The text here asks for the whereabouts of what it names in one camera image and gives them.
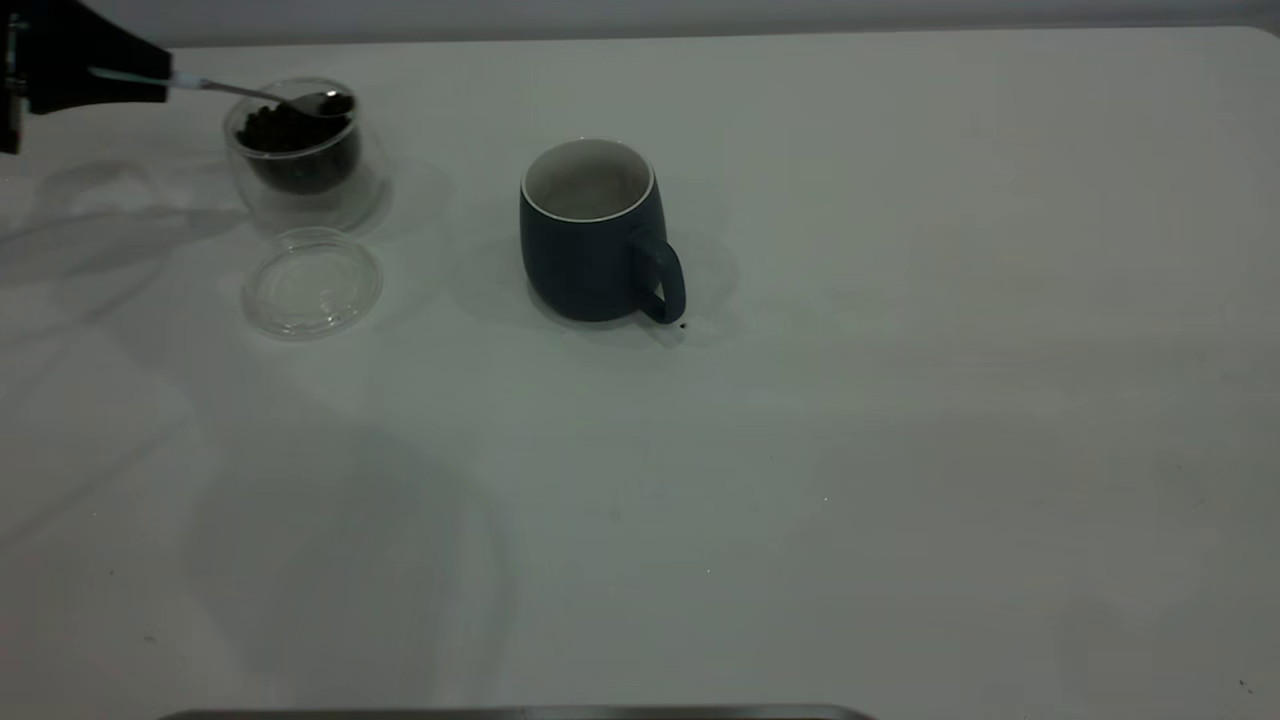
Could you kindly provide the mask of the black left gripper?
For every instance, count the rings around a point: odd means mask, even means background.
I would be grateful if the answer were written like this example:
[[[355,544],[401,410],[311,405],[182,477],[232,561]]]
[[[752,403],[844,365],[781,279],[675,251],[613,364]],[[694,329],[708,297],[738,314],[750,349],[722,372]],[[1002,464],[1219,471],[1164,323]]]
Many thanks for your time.
[[[40,17],[40,63],[59,70],[99,68],[166,79],[172,54],[123,29],[82,1],[3,1],[1,151],[20,151],[27,115],[106,104],[165,102],[169,88],[114,79],[32,79]]]

